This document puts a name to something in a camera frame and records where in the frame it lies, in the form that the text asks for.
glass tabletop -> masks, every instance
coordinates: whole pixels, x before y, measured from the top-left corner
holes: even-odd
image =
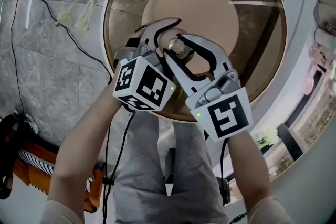
[[[113,67],[115,52],[123,48],[134,31],[148,20],[148,12],[146,14],[144,12],[148,9],[146,6],[149,1],[108,1],[103,30],[105,50],[110,66]],[[218,4],[216,3],[218,0],[206,1],[209,10],[211,6]],[[208,35],[206,38],[215,41],[226,50],[234,69],[238,72],[241,86],[246,87],[250,102],[254,102],[271,83],[285,53],[287,29],[282,0],[222,1],[223,9],[218,10],[220,20],[214,19],[213,22],[208,18],[206,22],[196,20],[200,26],[191,28],[193,33],[189,32],[189,34]],[[174,8],[177,7],[176,10],[184,10],[183,1],[170,0],[169,4]],[[181,18],[176,16],[176,10],[173,12],[167,9],[163,12],[156,12],[153,18],[158,19],[160,16]],[[203,16],[203,14],[195,12],[195,16]],[[211,31],[203,33],[204,28],[215,29],[219,39]],[[233,44],[230,48],[222,44],[226,40],[230,40]],[[182,92],[176,92],[165,109],[158,114],[173,120],[195,121],[184,104],[186,96]]]

shirt sleeve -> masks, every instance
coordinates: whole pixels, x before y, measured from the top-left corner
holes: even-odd
[[[294,224],[279,201],[272,196],[259,201],[249,214],[249,224]]]
[[[47,201],[40,224],[83,224],[67,206],[57,201]]]

round table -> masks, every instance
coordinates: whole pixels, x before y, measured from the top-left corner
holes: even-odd
[[[101,40],[106,63],[111,71],[115,52],[123,48],[129,37],[141,26],[149,1],[105,0]],[[229,50],[229,58],[238,72],[241,86],[246,87],[249,100],[254,103],[272,82],[285,54],[287,28],[282,0],[223,1],[227,2],[226,5],[233,5],[238,16],[236,31],[228,32],[233,35],[228,35],[228,39],[236,39]],[[164,110],[155,113],[173,121],[196,122],[184,104],[185,98],[181,91],[176,90],[176,95],[172,96]]]

zebra print fabric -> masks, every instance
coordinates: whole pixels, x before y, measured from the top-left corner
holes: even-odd
[[[52,173],[54,172],[54,164],[49,163],[43,159],[40,159],[31,152],[28,152],[26,150],[20,150],[18,156],[25,163],[41,170],[42,172],[46,173],[49,176],[51,176]],[[85,191],[90,192],[93,181],[94,181],[94,175],[91,174],[88,180],[86,181]]]

gray trousers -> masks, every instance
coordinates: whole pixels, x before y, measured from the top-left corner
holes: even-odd
[[[116,223],[227,223],[202,133],[174,123],[174,185],[167,196],[157,141],[159,121],[137,112],[127,134],[125,163],[113,188]]]

